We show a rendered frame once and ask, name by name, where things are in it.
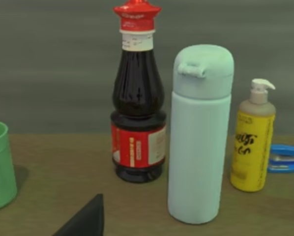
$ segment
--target pump bottle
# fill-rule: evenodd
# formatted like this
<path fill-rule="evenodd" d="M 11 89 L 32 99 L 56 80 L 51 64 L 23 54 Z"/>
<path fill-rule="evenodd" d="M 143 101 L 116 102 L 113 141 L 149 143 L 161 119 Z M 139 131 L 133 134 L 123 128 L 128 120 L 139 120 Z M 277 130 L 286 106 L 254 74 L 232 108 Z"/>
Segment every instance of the pump bottle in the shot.
<path fill-rule="evenodd" d="M 234 60 L 216 45 L 183 49 L 174 64 L 168 208 L 188 224 L 218 214 Z"/>
<path fill-rule="evenodd" d="M 245 192 L 263 189 L 276 109 L 268 102 L 267 89 L 275 86 L 265 79 L 253 79 L 250 98 L 239 106 L 231 184 Z"/>

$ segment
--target gray background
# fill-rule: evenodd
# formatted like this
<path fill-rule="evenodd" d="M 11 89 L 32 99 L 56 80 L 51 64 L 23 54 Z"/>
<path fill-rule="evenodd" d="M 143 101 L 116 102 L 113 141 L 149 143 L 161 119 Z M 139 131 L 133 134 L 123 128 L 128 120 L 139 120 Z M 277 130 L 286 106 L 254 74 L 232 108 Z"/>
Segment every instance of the gray background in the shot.
<path fill-rule="evenodd" d="M 0 120 L 12 133 L 109 132 L 123 0 L 0 0 Z M 229 131 L 253 78 L 277 87 L 276 133 L 294 133 L 294 0 L 152 0 L 155 53 L 170 112 L 172 66 L 192 44 L 236 63 Z"/>

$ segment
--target soy sauce bottle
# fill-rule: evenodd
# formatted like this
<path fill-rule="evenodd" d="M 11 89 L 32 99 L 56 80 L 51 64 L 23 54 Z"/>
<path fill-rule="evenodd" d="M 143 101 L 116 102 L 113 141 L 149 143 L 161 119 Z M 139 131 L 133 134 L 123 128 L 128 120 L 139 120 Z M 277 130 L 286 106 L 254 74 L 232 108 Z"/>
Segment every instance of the soy sauce bottle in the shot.
<path fill-rule="evenodd" d="M 113 162 L 124 181 L 150 182 L 165 161 L 164 89 L 153 53 L 153 18 L 161 8 L 129 0 L 114 12 L 121 17 L 122 56 L 111 114 Z"/>

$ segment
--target wooden table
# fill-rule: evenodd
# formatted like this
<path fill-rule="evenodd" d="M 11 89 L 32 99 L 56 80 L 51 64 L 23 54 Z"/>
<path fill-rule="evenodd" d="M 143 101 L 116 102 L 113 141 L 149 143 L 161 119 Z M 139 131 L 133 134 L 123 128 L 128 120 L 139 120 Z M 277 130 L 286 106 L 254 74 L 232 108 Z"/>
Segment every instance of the wooden table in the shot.
<path fill-rule="evenodd" d="M 167 212 L 167 172 L 155 182 L 116 177 L 110 135 L 11 135 L 18 198 L 0 210 L 0 236 L 50 236 L 97 193 L 105 198 L 106 236 L 294 235 L 294 174 L 269 174 L 263 191 L 229 184 L 229 138 L 218 217 L 185 225 Z M 294 136 L 274 138 L 294 145 Z"/>

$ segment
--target blue scissors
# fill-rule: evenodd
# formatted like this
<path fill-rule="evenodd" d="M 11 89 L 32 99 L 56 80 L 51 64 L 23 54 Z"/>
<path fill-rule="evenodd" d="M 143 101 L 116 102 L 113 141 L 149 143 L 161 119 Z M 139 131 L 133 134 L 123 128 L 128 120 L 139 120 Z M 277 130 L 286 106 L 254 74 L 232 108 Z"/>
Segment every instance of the blue scissors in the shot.
<path fill-rule="evenodd" d="M 294 146 L 272 144 L 267 171 L 269 173 L 294 173 Z"/>

